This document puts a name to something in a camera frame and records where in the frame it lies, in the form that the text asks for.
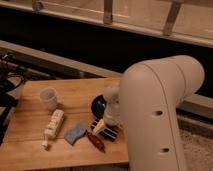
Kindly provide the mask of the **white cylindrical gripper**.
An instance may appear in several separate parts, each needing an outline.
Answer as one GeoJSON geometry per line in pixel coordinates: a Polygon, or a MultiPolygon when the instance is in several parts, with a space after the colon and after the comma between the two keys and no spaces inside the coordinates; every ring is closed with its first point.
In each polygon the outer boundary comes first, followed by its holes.
{"type": "Polygon", "coordinates": [[[118,126],[120,124],[121,114],[118,101],[111,102],[106,105],[103,119],[101,119],[93,129],[94,135],[98,135],[101,131],[103,131],[106,127],[106,124],[109,126],[118,126]]]}

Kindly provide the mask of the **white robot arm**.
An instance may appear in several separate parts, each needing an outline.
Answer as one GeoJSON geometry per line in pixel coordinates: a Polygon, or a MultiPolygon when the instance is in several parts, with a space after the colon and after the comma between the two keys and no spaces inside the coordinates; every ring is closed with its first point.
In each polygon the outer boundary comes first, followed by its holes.
{"type": "Polygon", "coordinates": [[[203,81],[202,65],[190,56],[138,62],[104,91],[104,116],[93,132],[123,127],[131,171],[187,171],[176,108],[203,81]]]}

